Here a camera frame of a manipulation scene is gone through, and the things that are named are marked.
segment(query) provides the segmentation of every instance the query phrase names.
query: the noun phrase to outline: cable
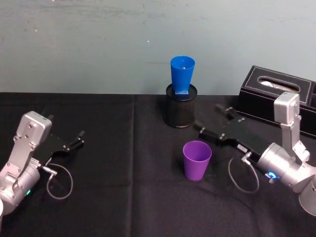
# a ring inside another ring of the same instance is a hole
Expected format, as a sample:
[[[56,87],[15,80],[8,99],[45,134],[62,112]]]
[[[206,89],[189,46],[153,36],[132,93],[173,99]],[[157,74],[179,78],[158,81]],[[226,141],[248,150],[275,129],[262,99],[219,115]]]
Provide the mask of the cable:
[[[259,183],[259,178],[258,178],[258,175],[256,173],[256,170],[254,169],[254,167],[252,166],[252,164],[248,164],[249,167],[251,168],[253,174],[255,175],[255,178],[256,178],[256,181],[257,181],[257,188],[253,191],[248,191],[248,190],[245,190],[245,189],[242,189],[238,184],[237,182],[235,181],[235,179],[233,178],[232,176],[232,173],[231,173],[231,163],[233,161],[234,158],[231,158],[231,160],[229,161],[228,163],[228,174],[232,180],[232,182],[234,183],[234,185],[236,186],[236,188],[238,188],[240,191],[242,191],[243,193],[246,193],[246,194],[254,194],[256,193],[258,190],[259,190],[259,187],[260,187],[260,183]]]
[[[46,184],[46,189],[47,189],[48,194],[49,194],[52,198],[57,199],[57,200],[63,200],[63,199],[68,198],[68,197],[70,196],[70,194],[73,192],[73,186],[74,186],[74,181],[73,181],[73,177],[71,176],[71,173],[68,171],[68,169],[66,169],[65,167],[63,167],[63,166],[60,165],[60,164],[49,163],[48,165],[54,165],[54,166],[57,166],[57,167],[60,167],[60,168],[64,169],[64,170],[68,173],[68,175],[69,175],[69,177],[70,177],[70,182],[71,182],[71,186],[70,186],[69,193],[68,193],[66,196],[63,196],[63,197],[56,197],[56,196],[54,196],[54,195],[49,191],[49,183],[50,183],[50,181],[51,181],[51,178],[50,178],[50,179],[48,180],[47,184]]]

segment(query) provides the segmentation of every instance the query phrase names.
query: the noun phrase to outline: plastic cup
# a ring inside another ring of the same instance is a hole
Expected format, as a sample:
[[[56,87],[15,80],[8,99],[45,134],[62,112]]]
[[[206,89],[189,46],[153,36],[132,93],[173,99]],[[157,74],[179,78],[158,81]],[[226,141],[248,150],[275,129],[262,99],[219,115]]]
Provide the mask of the plastic cup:
[[[201,180],[212,156],[211,148],[204,142],[191,141],[184,145],[183,156],[186,177],[192,181]]]
[[[176,94],[189,93],[195,64],[194,59],[188,56],[176,56],[171,59],[171,81]]]

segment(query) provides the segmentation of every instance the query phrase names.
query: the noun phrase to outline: blue light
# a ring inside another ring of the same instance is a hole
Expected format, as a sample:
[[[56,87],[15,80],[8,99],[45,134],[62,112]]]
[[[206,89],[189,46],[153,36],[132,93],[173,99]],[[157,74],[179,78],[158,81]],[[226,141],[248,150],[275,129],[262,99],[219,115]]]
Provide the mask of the blue light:
[[[272,179],[277,179],[276,174],[274,174],[273,172],[269,172],[268,175],[269,175],[269,177],[272,178]]]

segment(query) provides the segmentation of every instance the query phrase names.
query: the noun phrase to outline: black mesh container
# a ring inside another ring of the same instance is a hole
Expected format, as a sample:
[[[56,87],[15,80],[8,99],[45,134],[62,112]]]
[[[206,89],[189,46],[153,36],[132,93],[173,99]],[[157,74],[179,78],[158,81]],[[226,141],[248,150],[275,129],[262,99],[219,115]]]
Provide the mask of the black mesh container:
[[[188,127],[195,121],[194,99],[198,94],[197,89],[190,84],[189,94],[177,95],[172,84],[166,89],[166,114],[165,122],[172,127]]]

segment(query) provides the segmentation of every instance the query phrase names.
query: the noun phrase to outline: wall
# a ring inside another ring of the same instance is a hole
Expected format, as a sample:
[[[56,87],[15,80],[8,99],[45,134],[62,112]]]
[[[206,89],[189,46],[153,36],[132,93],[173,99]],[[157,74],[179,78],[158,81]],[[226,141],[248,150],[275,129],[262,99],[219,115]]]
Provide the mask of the wall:
[[[252,65],[314,80],[313,0],[2,0],[0,91],[160,93],[170,59],[199,94],[238,94]]]

